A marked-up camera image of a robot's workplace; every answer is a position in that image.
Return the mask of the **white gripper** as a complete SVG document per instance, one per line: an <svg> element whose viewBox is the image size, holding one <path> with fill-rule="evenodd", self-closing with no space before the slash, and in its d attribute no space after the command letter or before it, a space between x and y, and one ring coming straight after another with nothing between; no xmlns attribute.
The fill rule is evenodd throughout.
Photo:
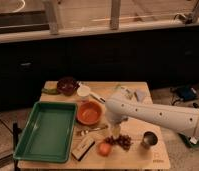
<svg viewBox="0 0 199 171"><path fill-rule="evenodd" d="M114 120L114 119L109 120L110 131L111 131L112 136L114 138L118 138L120 136L121 123L126 122L127 120L128 120L128 118L123 118L123 119L120 119L120 120Z"/></svg>

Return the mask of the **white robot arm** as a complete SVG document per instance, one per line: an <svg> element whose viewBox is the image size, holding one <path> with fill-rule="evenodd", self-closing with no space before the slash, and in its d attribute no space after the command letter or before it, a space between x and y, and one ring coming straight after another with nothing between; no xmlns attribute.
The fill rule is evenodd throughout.
<svg viewBox="0 0 199 171"><path fill-rule="evenodd" d="M199 141L198 108L135 102L121 92L112 94L105 106L108 121L112 124L121 123L124 117L132 117L183 134L192 143Z"/></svg>

